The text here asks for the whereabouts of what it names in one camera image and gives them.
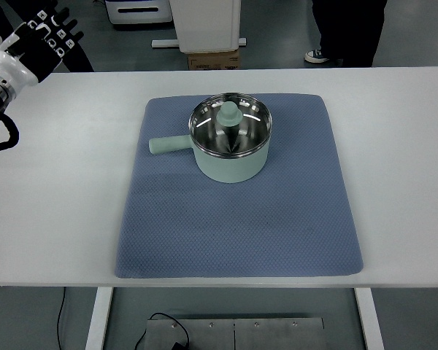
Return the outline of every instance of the blue mat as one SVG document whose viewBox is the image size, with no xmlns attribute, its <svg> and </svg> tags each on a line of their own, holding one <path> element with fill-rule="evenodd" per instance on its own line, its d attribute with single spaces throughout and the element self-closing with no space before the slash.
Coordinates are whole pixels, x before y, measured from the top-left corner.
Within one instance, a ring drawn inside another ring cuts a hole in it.
<svg viewBox="0 0 438 350">
<path fill-rule="evenodd" d="M 203 175 L 192 149 L 151 155 L 152 137 L 188 134 L 208 96 L 151 100 L 120 230 L 121 278 L 340 276 L 363 262 L 321 97 L 255 94 L 269 108 L 268 160 L 252 179 Z"/>
</svg>

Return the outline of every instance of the pot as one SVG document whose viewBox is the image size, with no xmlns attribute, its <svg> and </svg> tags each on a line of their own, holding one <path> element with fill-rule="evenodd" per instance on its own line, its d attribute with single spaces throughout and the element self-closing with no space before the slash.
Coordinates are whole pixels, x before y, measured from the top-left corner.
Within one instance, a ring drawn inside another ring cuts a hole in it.
<svg viewBox="0 0 438 350">
<path fill-rule="evenodd" d="M 222 93 L 193 110 L 188 135 L 151 139 L 149 149 L 157 155 L 191 147 L 206 176 L 241 182 L 264 167 L 271 126 L 271 113 L 261 101 L 242 93 Z"/>
</svg>

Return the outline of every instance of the pot rim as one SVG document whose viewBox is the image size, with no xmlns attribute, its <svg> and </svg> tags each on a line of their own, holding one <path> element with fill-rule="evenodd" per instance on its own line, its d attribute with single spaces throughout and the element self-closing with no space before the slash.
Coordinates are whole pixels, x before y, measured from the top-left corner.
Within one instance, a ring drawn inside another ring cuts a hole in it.
<svg viewBox="0 0 438 350">
<path fill-rule="evenodd" d="M 268 120 L 269 120 L 269 127 L 268 127 L 267 136 L 262 142 L 260 142 L 256 146 L 254 146 L 254 148 L 248 149 L 247 151 L 244 151 L 244 152 L 220 153 L 220 152 L 212 151 L 211 149 L 207 149 L 206 147 L 201 145 L 193 136 L 192 128 L 193 128 L 193 121 L 195 119 L 195 116 L 196 116 L 197 112 L 200 109 L 203 109 L 204 106 L 206 104 L 208 104 L 209 102 L 214 101 L 215 99 L 218 99 L 218 98 L 224 98 L 226 100 L 227 98 L 232 97 L 232 96 L 236 96 L 238 98 L 244 98 L 248 101 L 252 101 L 254 104 L 257 104 L 259 106 L 260 110 L 264 110 L 266 112 L 266 115 L 267 115 Z M 195 107 L 195 109 L 192 111 L 190 118 L 188 120 L 188 130 L 189 130 L 189 134 L 191 137 L 191 141 L 193 142 L 193 145 L 198 147 L 202 152 L 204 152 L 208 155 L 211 155 L 213 157 L 216 157 L 216 158 L 237 159 L 237 158 L 247 157 L 248 155 L 256 153 L 261 148 L 263 148 L 263 146 L 269 141 L 269 139 L 271 138 L 271 131 L 272 131 L 272 117 L 271 117 L 271 112 L 269 111 L 268 107 L 266 107 L 266 105 L 263 102 L 261 102 L 260 100 L 258 100 L 256 97 L 247 95 L 245 93 L 219 93 L 217 95 L 213 95 L 213 96 L 210 96 L 210 97 L 204 99 L 202 102 L 200 102 L 198 104 L 198 106 Z"/>
</svg>

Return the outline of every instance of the sneaker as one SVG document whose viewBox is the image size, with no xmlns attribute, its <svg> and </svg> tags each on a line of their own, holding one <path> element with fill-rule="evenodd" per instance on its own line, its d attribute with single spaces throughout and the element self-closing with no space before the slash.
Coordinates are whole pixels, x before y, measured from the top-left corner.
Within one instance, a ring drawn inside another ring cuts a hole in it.
<svg viewBox="0 0 438 350">
<path fill-rule="evenodd" d="M 305 54 L 305 61 L 310 63 L 324 63 L 326 61 L 329 61 L 329 58 L 321 55 L 320 50 L 313 50 Z"/>
</svg>

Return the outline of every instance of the cardboard box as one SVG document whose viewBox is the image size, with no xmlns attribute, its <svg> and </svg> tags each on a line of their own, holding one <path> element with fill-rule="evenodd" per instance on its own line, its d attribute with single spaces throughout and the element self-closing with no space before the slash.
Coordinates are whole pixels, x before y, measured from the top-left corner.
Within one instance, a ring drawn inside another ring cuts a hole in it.
<svg viewBox="0 0 438 350">
<path fill-rule="evenodd" d="M 191 71 L 211 71 L 239 69 L 238 50 L 228 52 L 191 53 L 188 55 L 188 69 Z"/>
</svg>

